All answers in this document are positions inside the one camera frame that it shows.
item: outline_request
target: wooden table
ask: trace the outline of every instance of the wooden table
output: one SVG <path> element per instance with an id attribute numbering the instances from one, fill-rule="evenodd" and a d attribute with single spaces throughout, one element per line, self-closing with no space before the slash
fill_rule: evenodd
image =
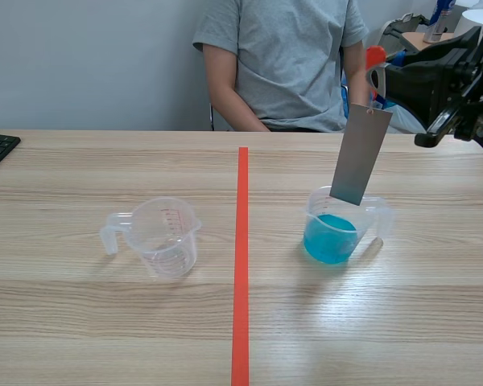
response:
<path id="1" fill-rule="evenodd" d="M 390 135 L 368 193 L 397 224 L 346 266 L 300 248 L 341 135 L 7 131 L 0 386 L 230 384 L 237 149 L 250 148 L 253 386 L 483 385 L 483 150 Z M 199 260 L 154 282 L 106 215 L 162 195 L 204 222 Z"/>
<path id="2" fill-rule="evenodd" d="M 440 42 L 454 38 L 454 34 L 442 34 Z M 432 43 L 424 42 L 423 32 L 405 32 L 401 35 L 401 43 L 408 50 L 422 51 L 432 46 Z"/>

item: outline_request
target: red tape line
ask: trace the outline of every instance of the red tape line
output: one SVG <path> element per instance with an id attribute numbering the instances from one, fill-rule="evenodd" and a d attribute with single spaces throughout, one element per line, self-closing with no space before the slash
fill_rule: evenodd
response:
<path id="1" fill-rule="evenodd" d="M 249 386 L 249 149 L 238 155 L 231 386 Z"/>

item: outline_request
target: measuring cup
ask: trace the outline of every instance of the measuring cup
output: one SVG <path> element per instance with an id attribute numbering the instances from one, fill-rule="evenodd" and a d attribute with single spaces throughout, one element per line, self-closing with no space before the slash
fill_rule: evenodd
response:
<path id="1" fill-rule="evenodd" d="M 347 261 L 369 228 L 378 223 L 378 237 L 385 239 L 394 222 L 394 210 L 384 199 L 364 197 L 361 206 L 329 195 L 321 187 L 308 200 L 304 247 L 318 261 L 338 264 Z"/>
<path id="2" fill-rule="evenodd" d="M 115 213 L 100 231 L 109 255 L 118 253 L 116 232 L 138 252 L 152 276 L 175 278 L 196 262 L 195 232 L 202 223 L 181 199 L 164 197 L 148 201 L 132 213 Z"/>

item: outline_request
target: gray t-shirt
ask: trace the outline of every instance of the gray t-shirt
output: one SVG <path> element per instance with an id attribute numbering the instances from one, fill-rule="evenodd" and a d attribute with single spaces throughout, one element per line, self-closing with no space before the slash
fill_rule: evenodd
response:
<path id="1" fill-rule="evenodd" d="M 238 57 L 236 90 L 272 129 L 345 128 L 340 47 L 368 30 L 356 0 L 209 0 L 193 40 Z"/>

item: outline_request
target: person's arm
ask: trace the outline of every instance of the person's arm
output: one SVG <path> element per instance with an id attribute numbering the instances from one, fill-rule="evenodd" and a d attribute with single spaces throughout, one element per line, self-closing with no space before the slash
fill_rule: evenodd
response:
<path id="1" fill-rule="evenodd" d="M 268 128 L 235 91 L 237 57 L 219 47 L 204 45 L 209 99 L 213 108 L 236 131 L 266 131 Z"/>
<path id="2" fill-rule="evenodd" d="M 363 42 L 344 47 L 344 70 L 349 85 L 350 103 L 367 106 L 370 87 L 365 78 L 366 55 Z"/>

